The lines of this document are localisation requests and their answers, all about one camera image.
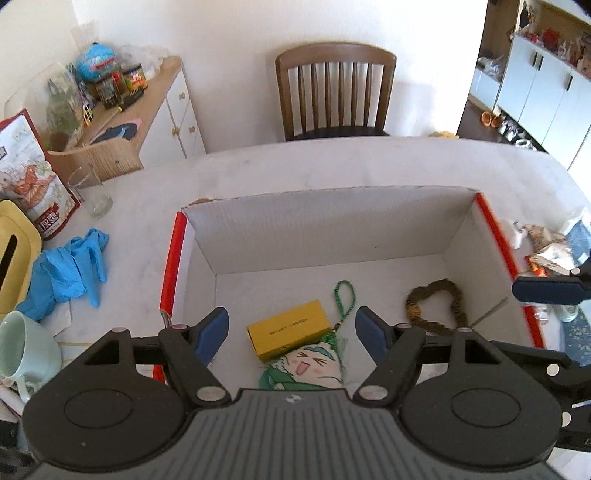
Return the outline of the yellow rectangular box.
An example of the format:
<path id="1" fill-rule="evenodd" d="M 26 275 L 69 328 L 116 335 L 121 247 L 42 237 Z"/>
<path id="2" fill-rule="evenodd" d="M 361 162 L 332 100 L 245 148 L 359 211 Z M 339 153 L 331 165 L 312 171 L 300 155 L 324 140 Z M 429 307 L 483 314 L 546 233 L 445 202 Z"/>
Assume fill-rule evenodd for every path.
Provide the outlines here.
<path id="1" fill-rule="evenodd" d="M 247 326 L 256 357 L 263 363 L 327 334 L 332 329 L 318 300 Z"/>

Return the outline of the crumpled brown paper bag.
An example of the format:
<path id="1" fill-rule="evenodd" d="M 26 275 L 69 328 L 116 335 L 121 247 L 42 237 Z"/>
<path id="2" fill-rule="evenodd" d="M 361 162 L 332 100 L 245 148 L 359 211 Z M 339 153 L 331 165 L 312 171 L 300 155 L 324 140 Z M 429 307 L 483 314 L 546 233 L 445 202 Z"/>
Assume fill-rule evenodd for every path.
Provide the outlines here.
<path id="1" fill-rule="evenodd" d="M 567 238 L 544 226 L 526 224 L 525 228 L 533 244 L 533 262 L 557 274 L 568 275 L 575 263 Z"/>

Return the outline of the blue white plastic package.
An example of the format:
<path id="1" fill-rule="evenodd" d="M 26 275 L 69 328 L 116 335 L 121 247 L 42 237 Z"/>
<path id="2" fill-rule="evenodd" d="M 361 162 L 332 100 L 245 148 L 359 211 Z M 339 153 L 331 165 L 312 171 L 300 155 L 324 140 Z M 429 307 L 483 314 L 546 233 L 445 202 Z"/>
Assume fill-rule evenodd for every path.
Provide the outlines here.
<path id="1" fill-rule="evenodd" d="M 576 266 L 584 264 L 590 257 L 591 235 L 590 227 L 583 221 L 573 223 L 566 233 Z"/>

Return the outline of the white pink plush toy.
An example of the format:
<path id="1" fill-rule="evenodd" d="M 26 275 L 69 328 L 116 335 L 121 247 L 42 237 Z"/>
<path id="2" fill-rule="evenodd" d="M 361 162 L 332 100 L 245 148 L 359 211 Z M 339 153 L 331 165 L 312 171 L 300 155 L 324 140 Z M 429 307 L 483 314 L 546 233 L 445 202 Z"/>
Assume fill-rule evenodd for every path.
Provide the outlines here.
<path id="1" fill-rule="evenodd" d="M 529 236 L 527 228 L 517 221 L 502 220 L 500 222 L 500 228 L 507 244 L 512 250 L 519 250 Z"/>

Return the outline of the red and white cardboard box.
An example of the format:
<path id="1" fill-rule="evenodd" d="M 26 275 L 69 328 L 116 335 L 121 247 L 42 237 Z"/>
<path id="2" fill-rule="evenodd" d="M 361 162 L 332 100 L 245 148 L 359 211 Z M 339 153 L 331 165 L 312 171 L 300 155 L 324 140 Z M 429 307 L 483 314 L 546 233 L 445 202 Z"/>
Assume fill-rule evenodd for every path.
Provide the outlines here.
<path id="1" fill-rule="evenodd" d="M 369 307 L 406 320 L 419 286 L 447 279 L 468 324 L 489 340 L 544 347 L 534 311 L 512 295 L 519 263 L 484 194 L 442 186 L 349 187 L 200 199 L 178 211 L 159 310 L 193 325 L 217 307 L 228 336 L 209 365 L 231 392 L 263 373 L 249 326 L 308 303 L 339 327 L 346 388 L 373 361 L 355 332 Z"/>

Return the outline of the blue rubber glove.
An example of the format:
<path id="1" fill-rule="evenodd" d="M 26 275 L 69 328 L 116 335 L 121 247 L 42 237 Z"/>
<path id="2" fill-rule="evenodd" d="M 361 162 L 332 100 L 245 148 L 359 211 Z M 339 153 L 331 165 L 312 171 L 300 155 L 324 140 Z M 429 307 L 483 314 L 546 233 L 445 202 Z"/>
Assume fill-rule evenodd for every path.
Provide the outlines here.
<path id="1" fill-rule="evenodd" d="M 100 284 L 107 281 L 103 251 L 109 239 L 108 234 L 91 228 L 83 237 L 43 250 L 33 263 L 27 294 L 16 310 L 40 322 L 57 304 L 75 298 L 86 296 L 90 305 L 98 308 Z"/>

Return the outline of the light green mug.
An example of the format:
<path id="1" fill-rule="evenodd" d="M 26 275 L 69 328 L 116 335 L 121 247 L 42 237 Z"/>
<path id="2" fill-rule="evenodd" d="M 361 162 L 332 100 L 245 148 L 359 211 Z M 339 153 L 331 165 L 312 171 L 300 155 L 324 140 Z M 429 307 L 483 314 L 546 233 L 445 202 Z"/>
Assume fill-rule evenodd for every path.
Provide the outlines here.
<path id="1" fill-rule="evenodd" d="M 1 376 L 16 385 L 27 403 L 61 370 L 60 347 L 43 326 L 19 311 L 4 318 L 0 335 Z"/>

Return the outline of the clear drinking glass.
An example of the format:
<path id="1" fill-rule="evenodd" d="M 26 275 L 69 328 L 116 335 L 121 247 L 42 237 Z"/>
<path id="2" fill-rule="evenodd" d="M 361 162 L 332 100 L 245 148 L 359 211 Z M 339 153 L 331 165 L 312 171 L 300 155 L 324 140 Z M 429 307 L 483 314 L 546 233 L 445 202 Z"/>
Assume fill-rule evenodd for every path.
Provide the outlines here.
<path id="1" fill-rule="evenodd" d="M 90 164 L 77 167 L 67 180 L 68 187 L 93 218 L 105 216 L 112 207 L 112 198 Z"/>

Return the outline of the woven wooden tray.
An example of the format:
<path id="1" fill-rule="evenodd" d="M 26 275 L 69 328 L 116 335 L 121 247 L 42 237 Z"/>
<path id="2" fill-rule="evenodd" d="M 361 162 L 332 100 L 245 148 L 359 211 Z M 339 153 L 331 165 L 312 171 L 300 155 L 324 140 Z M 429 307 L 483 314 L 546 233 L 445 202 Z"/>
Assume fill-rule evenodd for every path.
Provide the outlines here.
<path id="1" fill-rule="evenodd" d="M 91 165 L 101 181 L 143 169 L 131 142 L 113 138 L 65 152 L 46 152 L 47 160 L 63 182 L 80 167 Z"/>

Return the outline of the white wooden sideboard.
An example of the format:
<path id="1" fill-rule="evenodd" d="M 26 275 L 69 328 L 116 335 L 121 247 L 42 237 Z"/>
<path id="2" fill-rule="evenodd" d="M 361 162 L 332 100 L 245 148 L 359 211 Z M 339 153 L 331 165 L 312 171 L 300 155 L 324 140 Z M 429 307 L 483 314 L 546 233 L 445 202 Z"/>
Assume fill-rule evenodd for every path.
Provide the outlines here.
<path id="1" fill-rule="evenodd" d="M 147 91 L 125 111 L 97 106 L 94 121 L 74 148 L 113 138 L 131 142 L 143 169 L 206 154 L 180 57 L 164 58 Z"/>

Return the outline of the red white snack bag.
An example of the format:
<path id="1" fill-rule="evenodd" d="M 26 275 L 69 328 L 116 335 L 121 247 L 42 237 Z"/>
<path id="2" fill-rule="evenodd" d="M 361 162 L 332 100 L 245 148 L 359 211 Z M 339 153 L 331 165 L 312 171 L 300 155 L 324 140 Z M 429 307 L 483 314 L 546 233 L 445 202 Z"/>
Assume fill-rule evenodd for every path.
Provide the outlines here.
<path id="1" fill-rule="evenodd" d="M 1 121 L 0 145 L 1 198 L 14 202 L 42 239 L 54 238 L 79 202 L 54 171 L 25 109 Z"/>

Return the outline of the brown wooden chair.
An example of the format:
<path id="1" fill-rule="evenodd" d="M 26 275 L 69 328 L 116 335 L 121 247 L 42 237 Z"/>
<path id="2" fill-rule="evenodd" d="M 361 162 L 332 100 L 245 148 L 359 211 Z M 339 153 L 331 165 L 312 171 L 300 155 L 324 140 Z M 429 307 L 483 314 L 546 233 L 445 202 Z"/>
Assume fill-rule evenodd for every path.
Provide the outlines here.
<path id="1" fill-rule="evenodd" d="M 287 142 L 385 136 L 397 57 L 352 42 L 297 46 L 276 57 Z"/>

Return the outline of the blue globe toy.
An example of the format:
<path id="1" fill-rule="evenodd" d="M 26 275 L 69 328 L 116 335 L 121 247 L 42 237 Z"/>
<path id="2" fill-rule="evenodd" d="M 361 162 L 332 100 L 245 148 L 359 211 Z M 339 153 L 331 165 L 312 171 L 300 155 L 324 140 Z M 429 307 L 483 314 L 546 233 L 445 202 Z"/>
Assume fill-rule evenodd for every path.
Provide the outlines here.
<path id="1" fill-rule="evenodd" d="M 96 81 L 114 62 L 114 51 L 109 46 L 93 43 L 76 59 L 76 70 L 83 81 Z"/>

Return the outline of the red orange dragon keychain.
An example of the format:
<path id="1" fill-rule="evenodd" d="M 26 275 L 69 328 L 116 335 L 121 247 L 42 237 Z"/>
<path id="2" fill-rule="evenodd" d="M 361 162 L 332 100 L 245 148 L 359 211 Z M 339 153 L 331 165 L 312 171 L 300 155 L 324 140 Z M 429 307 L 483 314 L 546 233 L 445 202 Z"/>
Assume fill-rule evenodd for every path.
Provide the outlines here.
<path id="1" fill-rule="evenodd" d="M 541 277 L 541 278 L 548 278 L 549 277 L 549 273 L 546 270 L 546 268 L 538 263 L 536 263 L 535 261 L 532 260 L 532 258 L 530 256 L 526 256 L 525 257 L 530 272 L 536 276 L 536 277 Z"/>

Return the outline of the green anime plush keychain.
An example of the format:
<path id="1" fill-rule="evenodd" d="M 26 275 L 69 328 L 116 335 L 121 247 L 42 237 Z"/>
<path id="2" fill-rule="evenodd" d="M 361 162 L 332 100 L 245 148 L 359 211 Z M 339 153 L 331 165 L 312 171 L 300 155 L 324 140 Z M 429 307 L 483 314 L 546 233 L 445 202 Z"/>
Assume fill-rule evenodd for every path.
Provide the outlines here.
<path id="1" fill-rule="evenodd" d="M 344 386 L 342 347 L 339 329 L 352 317 L 356 307 L 356 290 L 349 280 L 339 280 L 332 296 L 339 320 L 318 339 L 270 361 L 259 378 L 259 389 L 266 391 L 317 391 L 341 389 Z"/>

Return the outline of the white wall cabinet unit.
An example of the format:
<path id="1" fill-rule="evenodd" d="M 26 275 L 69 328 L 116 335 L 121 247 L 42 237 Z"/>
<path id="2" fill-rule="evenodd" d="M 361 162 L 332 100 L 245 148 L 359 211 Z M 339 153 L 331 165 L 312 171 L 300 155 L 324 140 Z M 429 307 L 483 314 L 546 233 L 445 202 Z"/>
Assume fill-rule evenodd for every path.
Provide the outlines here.
<path id="1" fill-rule="evenodd" d="M 590 15 L 574 1 L 491 1 L 470 100 L 509 141 L 565 168 L 590 155 Z"/>

